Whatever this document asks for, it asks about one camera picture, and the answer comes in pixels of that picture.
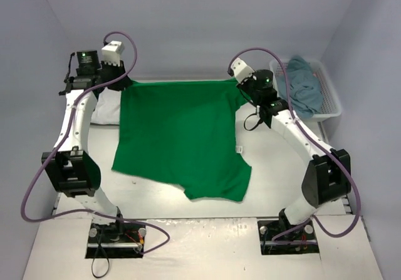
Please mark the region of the white t shirt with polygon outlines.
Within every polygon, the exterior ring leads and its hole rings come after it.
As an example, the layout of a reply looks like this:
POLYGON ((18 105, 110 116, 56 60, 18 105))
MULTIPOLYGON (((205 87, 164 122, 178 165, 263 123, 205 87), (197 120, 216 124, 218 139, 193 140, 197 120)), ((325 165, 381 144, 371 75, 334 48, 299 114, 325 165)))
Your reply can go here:
POLYGON ((104 89, 99 94, 95 111, 91 116, 91 123, 95 125, 119 125, 121 95, 121 91, 104 89))

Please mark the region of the green t shirt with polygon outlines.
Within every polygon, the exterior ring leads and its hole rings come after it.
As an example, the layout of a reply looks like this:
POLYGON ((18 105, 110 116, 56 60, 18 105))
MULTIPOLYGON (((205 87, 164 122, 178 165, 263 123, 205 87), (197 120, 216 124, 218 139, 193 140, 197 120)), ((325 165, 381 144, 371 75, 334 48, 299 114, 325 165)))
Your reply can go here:
POLYGON ((251 166, 236 150, 235 79, 134 83, 120 98, 115 172, 182 187, 190 200, 240 202, 251 166))

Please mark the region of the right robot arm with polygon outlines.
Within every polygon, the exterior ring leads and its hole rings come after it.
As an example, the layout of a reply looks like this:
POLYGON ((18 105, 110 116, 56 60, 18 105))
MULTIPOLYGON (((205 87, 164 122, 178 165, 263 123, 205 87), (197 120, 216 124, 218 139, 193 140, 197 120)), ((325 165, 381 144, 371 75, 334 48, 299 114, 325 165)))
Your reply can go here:
POLYGON ((280 98, 273 87, 273 72, 269 70, 234 71, 237 87, 260 119, 270 129, 280 134, 298 153, 306 165, 299 197, 279 213, 278 232, 292 237, 300 229, 300 223, 309 219, 322 205, 337 200, 351 191, 351 184, 337 159, 347 172, 350 156, 345 150, 335 150, 319 141, 313 132, 300 130, 302 124, 288 102, 280 98))

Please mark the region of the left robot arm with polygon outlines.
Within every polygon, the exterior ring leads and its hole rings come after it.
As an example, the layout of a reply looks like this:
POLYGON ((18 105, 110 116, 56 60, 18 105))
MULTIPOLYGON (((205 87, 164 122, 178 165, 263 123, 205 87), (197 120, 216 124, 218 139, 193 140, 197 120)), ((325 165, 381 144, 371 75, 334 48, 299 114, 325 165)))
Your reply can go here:
POLYGON ((115 220, 120 209, 113 205, 100 187, 101 171, 88 153, 88 134, 102 83, 124 74, 122 47, 113 41, 102 48, 103 58, 95 50, 78 51, 76 76, 67 75, 66 87, 59 94, 66 98, 66 110, 56 153, 42 154, 45 171, 55 191, 75 199, 93 214, 92 222, 103 226, 103 235, 118 242, 125 235, 125 226, 115 220))

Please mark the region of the light blue garment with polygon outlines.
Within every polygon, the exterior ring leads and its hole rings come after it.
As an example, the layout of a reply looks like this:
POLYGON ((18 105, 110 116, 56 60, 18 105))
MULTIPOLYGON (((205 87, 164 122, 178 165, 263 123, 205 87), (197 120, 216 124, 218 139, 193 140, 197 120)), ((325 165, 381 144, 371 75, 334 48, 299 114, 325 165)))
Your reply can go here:
POLYGON ((299 55, 294 55, 287 64, 291 104, 302 119, 310 119, 321 113, 323 95, 319 79, 310 64, 299 55))

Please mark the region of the white laundry basket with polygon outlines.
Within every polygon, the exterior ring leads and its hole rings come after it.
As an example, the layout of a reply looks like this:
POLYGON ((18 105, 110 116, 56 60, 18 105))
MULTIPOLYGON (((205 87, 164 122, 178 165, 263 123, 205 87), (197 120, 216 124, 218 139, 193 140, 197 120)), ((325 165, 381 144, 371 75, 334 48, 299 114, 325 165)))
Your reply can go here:
MULTIPOLYGON (((286 82, 284 77, 287 76, 286 67, 290 59, 283 60, 282 65, 280 65, 276 60, 271 60, 269 62, 269 69, 273 72, 274 75, 273 86, 278 91, 279 97, 283 99, 287 99, 286 82)), ((306 61, 310 64, 314 75, 320 81, 321 93, 323 95, 323 104, 321 107, 320 114, 315 114, 312 118, 303 120, 313 120, 314 122, 322 122, 329 118, 340 116, 341 115, 340 101, 331 83, 331 80, 327 75, 325 67, 318 60, 306 60, 306 61)))

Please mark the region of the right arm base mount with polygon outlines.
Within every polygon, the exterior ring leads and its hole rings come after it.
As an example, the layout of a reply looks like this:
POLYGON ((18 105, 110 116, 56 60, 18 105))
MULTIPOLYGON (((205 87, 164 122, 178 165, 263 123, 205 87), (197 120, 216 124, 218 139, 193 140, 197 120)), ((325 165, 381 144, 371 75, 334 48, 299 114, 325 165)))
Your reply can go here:
POLYGON ((258 220, 260 251, 263 256, 318 254, 320 252, 311 220, 302 227, 273 239, 283 230, 278 220, 258 220))

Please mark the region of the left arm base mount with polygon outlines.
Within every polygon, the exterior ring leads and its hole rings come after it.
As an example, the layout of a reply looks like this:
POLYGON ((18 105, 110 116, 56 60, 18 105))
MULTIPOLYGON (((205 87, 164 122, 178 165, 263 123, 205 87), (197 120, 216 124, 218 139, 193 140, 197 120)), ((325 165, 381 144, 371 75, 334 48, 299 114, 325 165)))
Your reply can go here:
POLYGON ((114 222, 109 225, 90 224, 86 259, 143 258, 145 226, 114 222))

